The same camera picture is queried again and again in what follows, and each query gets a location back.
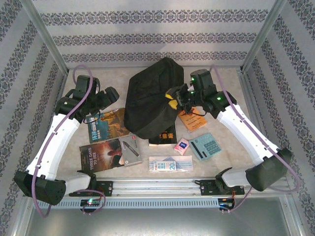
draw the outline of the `yellow object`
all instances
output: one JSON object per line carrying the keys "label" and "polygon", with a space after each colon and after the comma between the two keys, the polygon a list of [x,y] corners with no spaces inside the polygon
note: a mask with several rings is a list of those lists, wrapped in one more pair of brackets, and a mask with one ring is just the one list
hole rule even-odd
{"label": "yellow object", "polygon": [[167,98],[169,98],[169,99],[171,99],[171,100],[173,100],[173,98],[172,98],[172,96],[171,95],[169,95],[169,94],[165,94],[165,97],[167,97]]}
{"label": "yellow object", "polygon": [[168,104],[171,106],[171,108],[173,108],[174,110],[177,110],[178,103],[176,100],[169,101]]}

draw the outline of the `light blue calculator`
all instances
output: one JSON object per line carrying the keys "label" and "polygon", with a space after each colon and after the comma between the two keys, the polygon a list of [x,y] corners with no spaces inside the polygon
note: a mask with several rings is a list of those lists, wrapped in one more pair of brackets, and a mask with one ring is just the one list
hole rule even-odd
{"label": "light blue calculator", "polygon": [[210,133],[189,140],[189,144],[200,161],[207,160],[222,150]]}

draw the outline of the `black backpack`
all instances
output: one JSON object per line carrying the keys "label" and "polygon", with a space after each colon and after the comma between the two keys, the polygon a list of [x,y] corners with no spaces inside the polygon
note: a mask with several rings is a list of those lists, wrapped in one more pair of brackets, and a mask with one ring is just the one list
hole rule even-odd
{"label": "black backpack", "polygon": [[142,139],[153,138],[174,124],[178,111],[165,93],[184,83],[184,69],[173,59],[163,58],[129,81],[125,127]]}

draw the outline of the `beige table surface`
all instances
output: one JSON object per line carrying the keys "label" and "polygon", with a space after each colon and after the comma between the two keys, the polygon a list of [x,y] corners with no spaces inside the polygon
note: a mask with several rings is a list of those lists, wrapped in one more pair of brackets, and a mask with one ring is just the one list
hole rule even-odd
{"label": "beige table surface", "polygon": [[[191,72],[203,68],[204,67],[184,67],[185,82],[188,83],[190,81],[189,75]],[[101,89],[112,86],[117,90],[120,95],[119,100],[108,107],[105,111],[110,111],[125,106],[129,79],[143,69],[144,68],[114,68],[92,70],[93,76],[99,78],[100,80]],[[214,72],[211,73],[214,83],[217,85],[217,89],[221,90],[216,75],[214,74]],[[226,89],[236,98],[238,104],[241,106],[244,113],[248,116],[248,111],[246,108],[236,69],[222,68],[219,69],[219,73],[223,79]],[[80,74],[87,75],[88,73],[84,70],[78,70],[76,75]],[[70,89],[73,88],[75,88],[75,85],[72,81],[72,70],[70,70],[63,94],[65,95]],[[143,160],[142,164],[131,167],[118,167],[107,171],[97,172],[96,176],[117,178],[214,177],[217,173],[228,167],[241,168],[253,165],[246,150],[233,136],[233,134],[227,128],[225,128],[225,126],[219,123],[219,121],[215,120],[210,114],[206,115],[205,119],[207,120],[207,125],[192,133],[189,133],[187,131],[187,129],[178,117],[175,122],[178,141],[181,138],[190,140],[202,134],[210,132],[222,148],[221,153],[205,161],[199,161],[199,159],[193,153],[192,149],[188,148],[185,155],[192,155],[193,172],[150,173],[148,163],[149,156],[169,156],[179,154],[174,151],[175,145],[166,147],[149,147],[148,140],[142,140],[138,138],[140,152]],[[69,145],[65,150],[65,153],[59,165],[57,178],[64,179],[68,176],[71,176],[77,170],[81,169],[79,147],[88,144],[90,144],[88,126],[85,124],[81,124],[78,130],[74,133],[69,142]]]}

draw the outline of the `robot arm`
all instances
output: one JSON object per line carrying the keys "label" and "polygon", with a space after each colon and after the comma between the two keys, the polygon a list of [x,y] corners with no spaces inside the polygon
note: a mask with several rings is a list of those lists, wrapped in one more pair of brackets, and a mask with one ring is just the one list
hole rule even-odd
{"label": "robot arm", "polygon": [[[23,191],[23,193],[32,197],[32,178],[37,166],[39,155],[41,154],[48,138],[55,133],[56,126],[64,119],[64,117],[80,102],[88,90],[90,77],[78,76],[76,88],[72,89],[68,94],[61,98],[55,108],[55,115],[50,130],[38,152],[35,159],[27,167],[25,172],[17,171],[14,181]],[[66,180],[56,180],[57,170],[63,153],[80,123],[85,119],[86,115],[95,115],[100,110],[105,109],[109,105],[116,102],[119,98],[117,91],[108,87],[104,91],[100,91],[99,80],[93,78],[93,86],[86,101],[61,125],[58,132],[54,135],[51,143],[47,147],[36,176],[36,198],[43,202],[56,205],[64,195],[81,189],[93,189],[96,183],[96,177],[91,173],[77,172],[74,176]]]}
{"label": "robot arm", "polygon": [[[235,109],[241,114],[240,119],[227,101],[222,91],[217,91],[208,70],[202,69],[190,74],[191,87],[187,84],[172,88],[166,93],[166,97],[175,99],[170,103],[173,108],[184,110],[190,113],[192,107],[201,106],[206,113],[210,113],[226,126],[238,139],[242,146],[249,153],[254,166],[249,169],[236,170],[228,168],[216,176],[217,187],[222,193],[231,190],[234,186],[251,185],[258,191],[263,191],[271,184],[283,177],[287,171],[286,167],[270,152],[270,149],[277,153],[286,163],[291,160],[291,152],[279,148],[270,142],[252,123],[245,117],[236,100],[228,93]],[[269,146],[266,148],[256,135],[245,125],[247,122]]]}

